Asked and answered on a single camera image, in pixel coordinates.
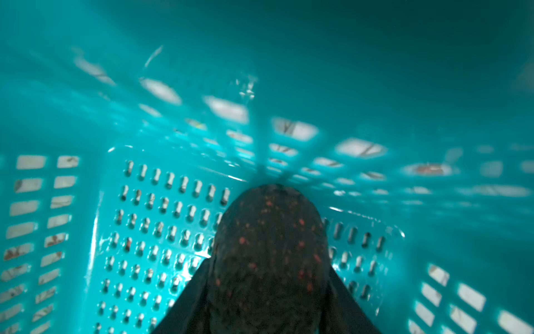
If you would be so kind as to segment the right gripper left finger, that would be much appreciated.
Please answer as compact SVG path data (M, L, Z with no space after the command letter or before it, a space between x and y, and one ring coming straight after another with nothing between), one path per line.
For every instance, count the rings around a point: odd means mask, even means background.
M207 279L210 259L203 260L173 307L152 331L155 334L210 333Z

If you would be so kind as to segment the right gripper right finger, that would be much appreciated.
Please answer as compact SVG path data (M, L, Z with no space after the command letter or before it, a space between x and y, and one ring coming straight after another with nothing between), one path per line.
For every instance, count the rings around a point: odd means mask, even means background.
M364 314L333 267L325 293L319 333L379 334L378 328Z

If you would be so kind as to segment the dark avocado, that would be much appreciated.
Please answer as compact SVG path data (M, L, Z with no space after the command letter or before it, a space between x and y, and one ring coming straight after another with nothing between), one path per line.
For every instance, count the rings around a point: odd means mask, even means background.
M296 189L243 192L222 217L207 278L212 333L313 333L329 285L325 226Z

